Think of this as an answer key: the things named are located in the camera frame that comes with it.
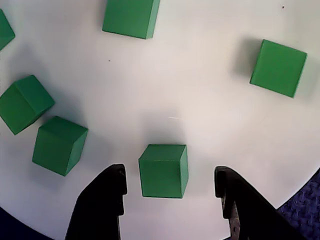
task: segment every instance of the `wooden block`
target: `wooden block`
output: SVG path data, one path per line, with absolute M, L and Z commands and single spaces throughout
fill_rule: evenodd
M 4 11 L 0 9 L 0 51 L 16 37 Z
M 0 117 L 14 135 L 33 124 L 55 101 L 33 75 L 14 82 L 0 97 Z
M 154 35 L 160 0 L 108 0 L 102 30 L 149 39 Z
M 55 116 L 39 128 L 32 161 L 66 176 L 79 162 L 87 134 L 87 128 Z
M 188 179 L 186 145 L 149 145 L 139 159 L 142 195 L 183 198 Z
M 250 83 L 293 98 L 306 59 L 305 52 L 263 40 Z

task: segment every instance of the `round table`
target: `round table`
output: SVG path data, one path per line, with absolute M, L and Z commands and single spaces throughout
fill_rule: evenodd
M 0 94 L 35 75 L 55 106 L 14 136 L 0 120 L 0 206 L 64 239 L 76 199 L 124 163 L 123 240 L 228 237 L 213 173 L 238 171 L 276 208 L 320 166 L 317 0 L 161 0 L 154 37 L 102 31 L 105 0 L 0 0 L 16 38 L 0 53 Z M 308 53 L 295 98 L 249 84 L 262 39 Z M 58 115 L 89 128 L 66 176 L 32 163 L 38 127 Z M 183 199 L 144 198 L 147 144 L 187 144 Z

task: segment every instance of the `green cube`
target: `green cube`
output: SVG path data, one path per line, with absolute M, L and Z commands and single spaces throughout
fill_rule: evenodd
M 0 9 L 0 51 L 16 37 L 4 11 Z
M 79 162 L 88 129 L 55 116 L 38 130 L 33 162 L 66 176 Z
M 152 38 L 160 0 L 108 0 L 102 30 L 141 39 Z
M 186 145 L 150 144 L 139 158 L 139 168 L 144 197 L 184 196 L 189 179 Z
M 306 59 L 303 51 L 263 40 L 250 83 L 293 98 Z
M 55 101 L 33 75 L 14 82 L 0 97 L 0 117 L 17 135 L 33 124 Z

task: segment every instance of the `white surface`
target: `white surface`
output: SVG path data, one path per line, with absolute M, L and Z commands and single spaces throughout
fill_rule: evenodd
M 320 1 L 161 0 L 149 40 L 102 32 L 105 5 L 0 0 L 16 33 L 0 53 L 0 94 L 34 74 L 56 101 L 17 136 L 0 120 L 0 205 L 10 214 L 62 240 L 82 189 L 124 163 L 123 240 L 219 240 L 229 227 L 215 166 L 237 170 L 275 207 L 319 168 Z M 309 53 L 295 99 L 249 84 L 262 39 Z M 90 129 L 66 177 L 32 163 L 37 129 L 53 115 Z M 149 143 L 187 144 L 183 199 L 141 196 Z

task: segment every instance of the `blue carpet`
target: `blue carpet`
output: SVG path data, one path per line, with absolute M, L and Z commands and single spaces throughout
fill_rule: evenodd
M 320 240 L 320 169 L 278 212 L 307 240 Z

